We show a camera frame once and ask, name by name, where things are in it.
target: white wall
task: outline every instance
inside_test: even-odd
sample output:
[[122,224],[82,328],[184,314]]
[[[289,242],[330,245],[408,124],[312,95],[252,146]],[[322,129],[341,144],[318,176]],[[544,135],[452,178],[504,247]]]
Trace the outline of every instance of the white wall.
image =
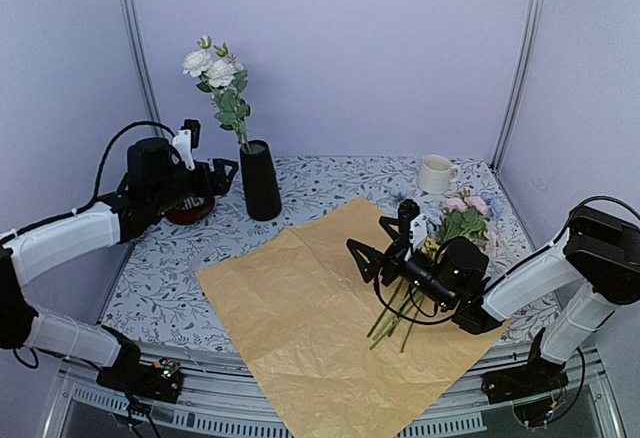
[[[86,203],[108,140],[145,112],[119,0],[0,3],[0,230],[6,231]],[[114,149],[104,191],[124,172],[124,151],[124,143]],[[122,251],[94,252],[52,270],[27,287],[28,301],[95,322]],[[29,371],[0,350],[0,436],[41,433],[59,362],[44,355],[40,361]]]
[[[640,0],[545,0],[502,171],[536,244],[590,195],[640,210],[639,110]],[[597,336],[629,436],[640,436],[639,330],[636,304]]]
[[164,122],[205,124],[203,154],[237,156],[181,74],[202,34],[249,69],[250,136],[284,155],[489,159],[527,0],[136,0]]

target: floral tablecloth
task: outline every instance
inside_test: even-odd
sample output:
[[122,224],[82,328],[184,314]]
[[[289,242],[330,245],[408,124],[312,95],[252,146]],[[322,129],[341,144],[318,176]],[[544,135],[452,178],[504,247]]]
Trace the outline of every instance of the floral tablecloth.
[[[459,190],[467,189],[472,195],[491,193],[504,206],[499,218],[489,224],[499,237],[489,275],[498,276],[531,251],[484,162],[457,161],[462,177],[443,197],[417,188],[420,160],[415,158],[291,157],[274,161],[283,201],[279,217],[266,223],[251,220],[237,177],[229,194],[218,199],[214,213],[199,224],[177,226],[163,220],[136,243],[102,324],[142,342],[235,353],[193,272],[246,254],[284,228],[313,221],[359,196],[395,216],[405,198],[414,199],[425,210],[442,207],[444,200]],[[558,311],[553,295],[528,305],[516,314],[497,345],[530,341]]]

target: mug handle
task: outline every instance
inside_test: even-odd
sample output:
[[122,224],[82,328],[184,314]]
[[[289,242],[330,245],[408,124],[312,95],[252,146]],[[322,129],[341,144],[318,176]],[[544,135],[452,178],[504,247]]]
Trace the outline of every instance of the mug handle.
[[462,176],[462,171],[460,170],[460,165],[451,165],[451,179],[449,183],[455,183]]

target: tan wrapping paper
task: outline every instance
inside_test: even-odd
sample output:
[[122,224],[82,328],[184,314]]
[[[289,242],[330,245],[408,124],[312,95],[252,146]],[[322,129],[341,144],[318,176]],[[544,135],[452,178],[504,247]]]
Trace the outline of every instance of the tan wrapping paper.
[[366,335],[382,305],[345,243],[354,238],[386,249],[381,215],[360,198],[198,273],[233,344],[296,438],[396,435],[504,331],[472,336],[451,323],[414,326],[401,354],[403,323],[369,350]]

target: black vase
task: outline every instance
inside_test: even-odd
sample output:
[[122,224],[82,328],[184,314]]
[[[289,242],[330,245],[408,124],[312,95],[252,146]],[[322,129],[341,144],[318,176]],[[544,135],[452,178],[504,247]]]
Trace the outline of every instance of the black vase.
[[282,211],[276,170],[269,145],[262,140],[249,142],[251,151],[240,147],[240,170],[247,213],[254,220],[269,221]]

